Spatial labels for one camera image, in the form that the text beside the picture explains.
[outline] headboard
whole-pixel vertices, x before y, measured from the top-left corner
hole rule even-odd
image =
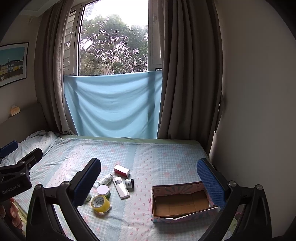
[[[13,140],[19,143],[39,130],[49,128],[41,104],[36,103],[0,124],[0,147]]]

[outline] picture frame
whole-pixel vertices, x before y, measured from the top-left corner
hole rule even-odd
[[[27,78],[29,43],[0,46],[0,88]]]

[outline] wall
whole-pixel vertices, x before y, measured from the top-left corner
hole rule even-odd
[[[83,2],[86,2],[86,0],[74,0],[73,6],[76,6],[77,4],[80,4],[80,3],[83,3]]]
[[[9,118],[12,105],[26,108],[37,102],[34,84],[34,57],[41,17],[19,15],[6,32],[1,45],[29,42],[27,78],[0,88],[0,123]]]
[[[296,215],[296,40],[264,0],[216,0],[224,70],[210,158],[228,180],[263,185],[273,236]]]

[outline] round container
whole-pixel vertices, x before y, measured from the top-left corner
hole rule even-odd
[[[126,179],[126,188],[134,188],[133,179]]]
[[[91,200],[91,195],[88,194],[84,202],[89,202]]]
[[[109,197],[111,196],[111,192],[110,192],[110,190],[109,190],[109,187],[106,186],[106,185],[100,185],[100,186],[98,186],[97,191],[98,191],[98,194],[99,194],[99,195],[103,195],[103,196],[105,196],[107,199],[109,199]]]
[[[106,176],[104,176],[103,178],[101,178],[99,181],[98,181],[98,184],[99,185],[107,185],[109,182],[111,182],[113,179],[113,175],[112,174],[108,174]]]

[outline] open cardboard box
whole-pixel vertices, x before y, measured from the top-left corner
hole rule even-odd
[[[181,222],[215,215],[215,206],[203,183],[152,186],[153,222]]]

